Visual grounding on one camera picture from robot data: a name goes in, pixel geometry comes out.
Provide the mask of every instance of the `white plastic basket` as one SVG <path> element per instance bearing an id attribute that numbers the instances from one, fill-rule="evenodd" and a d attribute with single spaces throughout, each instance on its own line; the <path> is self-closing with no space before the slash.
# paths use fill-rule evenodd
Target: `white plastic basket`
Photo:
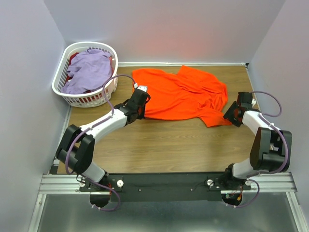
<path id="1" fill-rule="evenodd" d="M 53 80 L 52 88 L 56 94 L 62 96 L 67 101 L 67 103 L 70 104 L 71 106 L 88 108 L 88 107 L 96 107 L 106 102 L 102 94 L 103 88 L 100 88 L 94 92 L 85 93 L 85 94 L 65 94 L 65 93 L 60 92 L 62 87 L 65 84 L 70 57 L 76 52 L 83 52 L 89 48 L 90 49 L 100 49 L 102 51 L 109 52 L 112 56 L 112 67 L 114 69 L 112 76 L 117 75 L 118 57 L 117 57 L 115 50 L 112 47 L 104 43 L 102 44 L 102 43 L 97 43 L 97 42 L 78 42 L 78 43 L 74 43 L 68 46 L 66 50 L 64 50 L 63 52 L 61 61 L 59 63 L 58 69 L 56 71 L 56 74 Z M 108 99 L 110 99 L 111 94 L 115 92 L 117 88 L 117 83 L 118 83 L 118 78 L 115 78 L 106 85 L 105 93 Z"/>

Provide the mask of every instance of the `purple cloth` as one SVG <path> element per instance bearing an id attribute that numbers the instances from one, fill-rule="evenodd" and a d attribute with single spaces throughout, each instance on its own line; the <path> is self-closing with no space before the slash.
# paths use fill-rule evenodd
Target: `purple cloth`
<path id="1" fill-rule="evenodd" d="M 62 87 L 61 92 L 83 94 L 88 90 L 100 89 L 112 75 L 110 56 L 110 53 L 98 49 L 87 49 L 77 54 L 67 69 L 72 79 Z"/>

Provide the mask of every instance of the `gray wall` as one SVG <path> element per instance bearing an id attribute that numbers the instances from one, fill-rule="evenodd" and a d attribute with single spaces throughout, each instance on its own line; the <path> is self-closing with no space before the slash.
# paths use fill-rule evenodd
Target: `gray wall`
<path id="1" fill-rule="evenodd" d="M 65 42 L 42 0 L 2 0 L 0 30 L 0 231 L 23 232 L 67 110 L 51 88 Z"/>
<path id="2" fill-rule="evenodd" d="M 285 0 L 44 0 L 67 43 L 120 62 L 249 62 Z"/>
<path id="3" fill-rule="evenodd" d="M 274 122 L 293 134 L 290 171 L 298 199 L 309 221 L 309 1 L 287 0 L 249 65 L 255 90 L 275 94 L 283 113 Z M 258 97 L 263 111 L 275 112 L 277 105 Z"/>

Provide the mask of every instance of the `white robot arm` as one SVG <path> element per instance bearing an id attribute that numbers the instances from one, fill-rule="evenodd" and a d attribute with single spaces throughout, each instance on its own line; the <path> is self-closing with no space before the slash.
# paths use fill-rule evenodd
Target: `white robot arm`
<path id="1" fill-rule="evenodd" d="M 289 167 L 292 134 L 269 123 L 260 111 L 253 109 L 254 104 L 251 92 L 239 92 L 237 101 L 224 115 L 235 126 L 243 124 L 255 135 L 250 157 L 226 168 L 221 184 L 227 188 L 234 188 L 237 182 L 259 173 L 284 172 Z"/>
<path id="2" fill-rule="evenodd" d="M 56 151 L 56 158 L 65 163 L 70 145 L 78 135 L 83 134 L 77 140 L 77 142 L 81 142 L 79 147 L 74 146 L 69 154 L 68 167 L 77 174 L 97 183 L 100 182 L 107 172 L 92 161 L 95 143 L 114 130 L 130 124 L 136 119 L 144 118 L 145 104 L 149 99 L 147 87 L 139 86 L 134 90 L 130 99 L 116 105 L 103 117 L 81 127 L 70 125 Z"/>

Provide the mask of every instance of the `orange shirt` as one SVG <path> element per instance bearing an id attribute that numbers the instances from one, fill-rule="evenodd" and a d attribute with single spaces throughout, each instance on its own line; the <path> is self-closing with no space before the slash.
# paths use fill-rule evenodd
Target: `orange shirt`
<path id="1" fill-rule="evenodd" d="M 230 125 L 221 112 L 227 103 L 226 85 L 207 72 L 182 66 L 175 74 L 158 69 L 138 69 L 133 78 L 147 86 L 150 101 L 145 117 L 183 120 L 199 117 L 207 127 Z"/>

